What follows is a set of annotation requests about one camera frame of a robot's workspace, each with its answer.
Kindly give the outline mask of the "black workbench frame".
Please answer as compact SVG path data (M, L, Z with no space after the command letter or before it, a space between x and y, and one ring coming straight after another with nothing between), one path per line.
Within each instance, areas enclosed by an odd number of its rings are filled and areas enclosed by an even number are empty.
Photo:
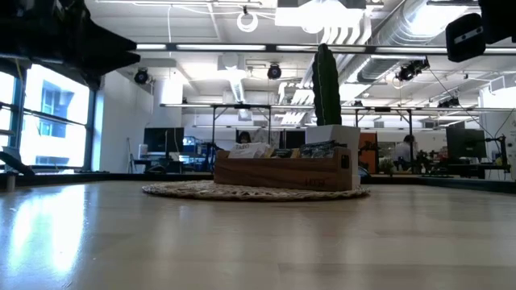
M262 110L267 110L268 115L265 115L266 120L268 121L268 145L271 144L272 136L272 126L271 126L271 117L272 117L272 106L271 105L259 105L259 104L247 104L247 103L235 103L235 104L212 104L210 105L212 108L212 131L211 131L211 141L207 145L207 152L209 154L216 152L218 150L217 145L215 144L215 124L217 118L224 114L228 109L234 110L258 110L262 113Z
M359 112L361 110L364 110L367 114L370 112L375 113L396 113L406 121L409 125L409 135L411 136L410 140L410 161L414 161L414 129L413 129L413 109L412 108L405 108L402 106L364 106L364 107L356 107L354 109L354 116L355 116L355 127L359 126L359 122L361 120L361 117L359 116Z

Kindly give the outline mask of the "long ceiling light bar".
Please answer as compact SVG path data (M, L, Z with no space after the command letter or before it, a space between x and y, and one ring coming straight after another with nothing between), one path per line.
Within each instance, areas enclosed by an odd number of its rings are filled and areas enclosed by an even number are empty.
M427 55L445 56L447 49L436 46L374 46L335 45L328 47L337 53L367 55ZM267 53L310 53L317 44L238 44L238 43L138 43L137 52L267 52Z

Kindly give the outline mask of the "green cactus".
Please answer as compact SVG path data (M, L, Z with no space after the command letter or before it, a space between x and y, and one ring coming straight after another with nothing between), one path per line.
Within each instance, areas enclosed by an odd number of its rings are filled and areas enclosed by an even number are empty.
M312 72L317 126L341 125L339 73L333 53L325 43L318 46L314 55Z

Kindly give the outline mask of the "white ceiling lamp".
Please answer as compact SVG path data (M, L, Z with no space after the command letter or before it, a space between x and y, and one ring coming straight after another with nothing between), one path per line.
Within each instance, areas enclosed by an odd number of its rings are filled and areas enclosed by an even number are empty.
M300 27L309 34L323 28L349 28L366 11L366 0L277 0L274 21L277 27Z

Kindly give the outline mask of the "black slanted bar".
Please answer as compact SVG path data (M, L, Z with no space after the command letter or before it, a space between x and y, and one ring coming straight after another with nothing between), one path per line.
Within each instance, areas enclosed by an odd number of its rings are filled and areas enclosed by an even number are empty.
M21 161L19 150L14 147L0 147L0 160L8 167L13 168L15 171L25 176L35 175L31 167Z

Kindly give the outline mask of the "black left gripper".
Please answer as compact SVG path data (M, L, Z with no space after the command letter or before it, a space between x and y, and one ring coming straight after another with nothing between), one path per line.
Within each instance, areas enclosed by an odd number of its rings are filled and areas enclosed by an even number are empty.
M97 25L85 0L35 0L35 11L42 30L37 64L98 89L103 75L140 62L140 55L124 52L136 50L136 42ZM85 52L102 48L117 51Z

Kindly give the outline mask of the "orange partition panel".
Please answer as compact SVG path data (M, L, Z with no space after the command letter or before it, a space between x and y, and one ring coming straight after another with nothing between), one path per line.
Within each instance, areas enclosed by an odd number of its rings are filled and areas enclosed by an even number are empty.
M377 133L361 133L359 139L359 165L370 174L378 172Z

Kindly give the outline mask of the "black monitor stand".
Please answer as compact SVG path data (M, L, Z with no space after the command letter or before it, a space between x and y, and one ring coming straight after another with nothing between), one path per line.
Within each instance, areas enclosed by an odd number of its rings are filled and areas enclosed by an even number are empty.
M506 156L506 137L501 135L500 137L492 137L485 139L487 143L495 143L497 145L498 152L501 157L501 166L508 166L508 159Z

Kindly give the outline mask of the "brown wooden tea box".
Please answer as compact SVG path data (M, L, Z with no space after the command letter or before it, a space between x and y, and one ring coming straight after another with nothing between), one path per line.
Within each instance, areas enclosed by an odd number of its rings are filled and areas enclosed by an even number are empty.
M360 185L357 170L357 161L345 147L334 148L333 154L324 158L234 159L220 151L214 163L214 182L336 192Z

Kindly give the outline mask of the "orange white Tazo tea packet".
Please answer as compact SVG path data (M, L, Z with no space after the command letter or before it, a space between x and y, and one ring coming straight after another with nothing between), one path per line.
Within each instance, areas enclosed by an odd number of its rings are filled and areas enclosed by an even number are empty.
M236 143L230 150L229 159L256 159L265 156L270 146L267 143Z

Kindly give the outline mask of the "black aluminium table frame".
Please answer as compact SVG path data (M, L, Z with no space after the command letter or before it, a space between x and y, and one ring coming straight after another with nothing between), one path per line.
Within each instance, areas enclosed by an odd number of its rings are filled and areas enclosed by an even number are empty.
M84 184L100 181L191 181L191 180L213 180L212 175L194 174L170 174L170 175L145 175L145 174L122 174L122 173L86 173L86 174L44 174L34 176L13 175L0 173L0 191L7 190L8 178L14 177L15 186L35 187L53 186L58 184ZM365 177L361 184L388 184L388 185L424 185L433 187L444 187L450 189L464 189L475 191L486 191L492 193L507 193L516 195L516 182L504 180L478 180L462 178L438 178L420 176L371 176Z

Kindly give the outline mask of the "black computer monitor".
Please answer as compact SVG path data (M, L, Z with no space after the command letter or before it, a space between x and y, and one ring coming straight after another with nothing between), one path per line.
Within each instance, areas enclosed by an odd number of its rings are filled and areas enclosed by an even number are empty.
M485 133L482 130L448 127L447 153L451 158L485 158Z
M144 144L148 146L150 152L181 152L183 138L183 127L144 129Z

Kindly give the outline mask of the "white planter pot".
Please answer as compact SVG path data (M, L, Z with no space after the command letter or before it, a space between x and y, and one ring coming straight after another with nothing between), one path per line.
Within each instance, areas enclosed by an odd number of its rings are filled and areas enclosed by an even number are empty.
M352 187L360 185L358 173L358 152L360 141L360 128L343 125L312 126L306 129L306 143L319 143L335 141L338 144L345 144L351 151L352 166Z

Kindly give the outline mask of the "black partition panel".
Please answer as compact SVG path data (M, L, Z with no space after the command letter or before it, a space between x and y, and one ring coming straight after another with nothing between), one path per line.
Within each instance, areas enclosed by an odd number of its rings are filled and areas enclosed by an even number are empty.
M303 130L283 130L280 133L280 149L294 149L306 143L306 132Z

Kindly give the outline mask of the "small green potted plant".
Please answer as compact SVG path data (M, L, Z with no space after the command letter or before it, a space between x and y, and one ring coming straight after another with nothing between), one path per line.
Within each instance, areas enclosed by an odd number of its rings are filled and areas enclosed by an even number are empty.
M397 168L390 158L383 158L379 163L379 171L383 174L392 175L397 171Z

